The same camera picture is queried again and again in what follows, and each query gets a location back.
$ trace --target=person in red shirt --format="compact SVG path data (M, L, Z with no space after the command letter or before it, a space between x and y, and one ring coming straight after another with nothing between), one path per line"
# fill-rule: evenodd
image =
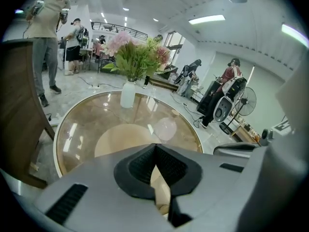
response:
M228 67L224 71L223 75L221 76L221 86L217 89L214 93L207 110L207 113L203 118L199 120L200 124L203 128L207 128L208 124L213 120L213 112L216 108L218 101L224 96L222 92L223 85L228 81L231 80L235 76L241 76L240 71L240 60L238 58L233 58L230 63L228 63Z

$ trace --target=white vase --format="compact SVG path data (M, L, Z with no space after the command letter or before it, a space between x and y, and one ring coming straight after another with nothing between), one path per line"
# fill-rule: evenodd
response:
M120 105L124 108L130 108L133 106L135 98L135 85L134 82L127 81L122 88Z

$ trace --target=wooden step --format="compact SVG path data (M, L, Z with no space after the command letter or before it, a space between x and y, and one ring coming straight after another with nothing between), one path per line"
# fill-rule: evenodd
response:
M162 88L166 88L172 91L176 91L178 89L177 85L162 81L162 80L158 80L155 78L150 78L149 79L150 84L154 85L154 86L158 86L158 87L162 87Z

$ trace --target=white ceiling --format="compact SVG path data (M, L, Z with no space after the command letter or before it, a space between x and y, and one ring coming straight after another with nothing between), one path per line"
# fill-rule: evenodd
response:
M229 0L71 0L72 4L88 4L94 19L100 13L123 16L133 20L153 18L158 28L176 30L191 43L224 44L251 50L263 57L294 69L306 49L299 42L281 32L282 23L303 32L296 16L283 0L248 0L231 3ZM188 20L208 15L224 15L226 21L191 25ZM109 23L116 23L107 18Z

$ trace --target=marble floor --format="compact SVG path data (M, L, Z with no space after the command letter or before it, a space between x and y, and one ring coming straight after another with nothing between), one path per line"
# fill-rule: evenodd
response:
M124 76L115 74L81 71L73 76L65 76L63 71L58 71L56 84L62 89L62 93L56 95L48 89L48 73L45 72L43 73L43 84L46 88L45 96L49 101L49 106L43 108L43 110L45 114L51 113L51 118L62 117L71 107L84 98L101 92L121 90L125 82L126 78ZM221 131L217 123L210 123L206 129L201 126L196 128L197 123L194 125L193 122L200 117L196 111L196 103L175 93L172 94L170 90L152 86L151 84L148 85L147 89L143 89L143 82L143 79L137 81L136 92L159 99L183 115L197 133L204 153L212 154L216 146L235 142ZM90 84L95 86L99 84L99 87L93 89ZM48 184L56 181L58 175L53 158L53 142L45 132L40 138L35 158L39 170L36 172L31 169L30 173L46 180Z

